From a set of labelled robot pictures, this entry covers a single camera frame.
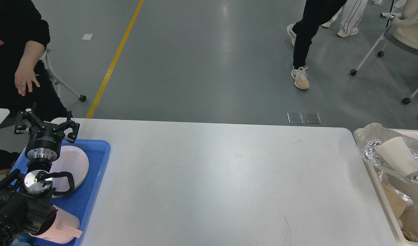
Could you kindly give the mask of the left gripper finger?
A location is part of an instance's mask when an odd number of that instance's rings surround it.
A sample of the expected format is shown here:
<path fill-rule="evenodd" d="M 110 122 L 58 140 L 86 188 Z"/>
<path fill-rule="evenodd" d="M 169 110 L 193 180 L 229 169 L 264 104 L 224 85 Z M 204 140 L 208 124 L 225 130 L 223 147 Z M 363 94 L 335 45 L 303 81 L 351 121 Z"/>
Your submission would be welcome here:
<path fill-rule="evenodd" d="M 68 111 L 66 121 L 52 127 L 52 133 L 58 136 L 61 141 L 66 140 L 74 143 L 77 139 L 80 124 L 72 120 L 72 111 Z"/>
<path fill-rule="evenodd" d="M 37 133 L 42 131 L 42 120 L 35 114 L 37 103 L 33 103 L 30 110 L 18 111 L 14 125 L 14 134 Z"/>

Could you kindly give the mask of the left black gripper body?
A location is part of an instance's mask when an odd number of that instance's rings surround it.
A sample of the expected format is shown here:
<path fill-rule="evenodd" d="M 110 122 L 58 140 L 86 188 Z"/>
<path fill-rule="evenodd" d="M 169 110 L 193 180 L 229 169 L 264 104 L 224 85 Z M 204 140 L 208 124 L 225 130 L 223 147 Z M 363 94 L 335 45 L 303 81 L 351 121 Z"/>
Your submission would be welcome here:
<path fill-rule="evenodd" d="M 25 156 L 34 158 L 46 158 L 52 162 L 60 157 L 63 135 L 52 131 L 39 131 L 30 133 Z"/>

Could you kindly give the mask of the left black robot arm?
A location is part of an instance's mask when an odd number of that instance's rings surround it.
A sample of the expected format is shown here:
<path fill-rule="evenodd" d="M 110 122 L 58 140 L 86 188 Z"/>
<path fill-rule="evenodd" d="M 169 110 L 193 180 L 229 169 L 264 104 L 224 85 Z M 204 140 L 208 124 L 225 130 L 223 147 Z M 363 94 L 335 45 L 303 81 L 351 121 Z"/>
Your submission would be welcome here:
<path fill-rule="evenodd" d="M 54 124 L 42 121 L 35 108 L 33 103 L 29 111 L 19 111 L 16 116 L 14 133 L 29 134 L 27 173 L 15 169 L 0 181 L 0 246 L 11 245 L 20 232 L 37 235 L 43 231 L 57 217 L 57 209 L 49 203 L 51 197 L 69 195 L 75 188 L 72 173 L 50 170 L 60 157 L 62 141 L 74 143 L 80 125 L 71 119 L 71 111 L 65 122 Z"/>

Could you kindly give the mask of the seated person's hand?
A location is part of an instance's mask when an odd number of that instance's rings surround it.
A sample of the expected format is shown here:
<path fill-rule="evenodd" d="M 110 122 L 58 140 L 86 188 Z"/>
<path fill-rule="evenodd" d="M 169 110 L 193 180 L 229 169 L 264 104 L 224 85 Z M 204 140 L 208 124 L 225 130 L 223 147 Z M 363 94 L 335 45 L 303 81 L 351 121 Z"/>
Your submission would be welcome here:
<path fill-rule="evenodd" d="M 19 64 L 14 74 L 14 84 L 18 94 L 21 96 L 25 96 L 27 92 L 32 92 L 33 85 L 40 87 L 40 84 L 36 79 L 34 67 Z"/>

